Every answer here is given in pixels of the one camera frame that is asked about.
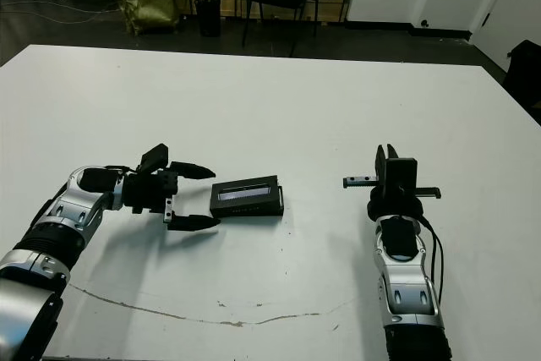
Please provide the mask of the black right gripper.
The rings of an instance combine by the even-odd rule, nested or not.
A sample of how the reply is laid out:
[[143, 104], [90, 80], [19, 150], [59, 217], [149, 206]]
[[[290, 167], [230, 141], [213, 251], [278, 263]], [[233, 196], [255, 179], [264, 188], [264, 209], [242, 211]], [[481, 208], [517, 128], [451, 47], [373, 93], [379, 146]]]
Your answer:
[[367, 211], [376, 221], [382, 216], [409, 216], [419, 220], [424, 215], [420, 198], [441, 198], [438, 187], [418, 187], [416, 161], [397, 161], [395, 148], [387, 145], [387, 158], [382, 145], [378, 145], [374, 176], [348, 176], [342, 180], [344, 189], [371, 187]]

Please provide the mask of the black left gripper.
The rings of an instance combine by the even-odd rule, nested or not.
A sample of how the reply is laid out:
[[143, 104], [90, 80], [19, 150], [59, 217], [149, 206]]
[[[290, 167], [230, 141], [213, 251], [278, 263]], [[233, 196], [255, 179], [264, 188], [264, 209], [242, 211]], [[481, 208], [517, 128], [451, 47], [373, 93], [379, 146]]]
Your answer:
[[219, 225], [220, 220], [203, 215], [176, 216], [172, 208], [173, 197], [178, 192], [178, 177], [200, 180], [215, 176], [216, 174], [209, 168], [172, 161], [168, 170], [125, 176], [122, 202], [124, 206], [132, 209], [133, 214], [141, 214], [144, 209], [150, 213], [162, 214], [169, 231], [205, 230]]

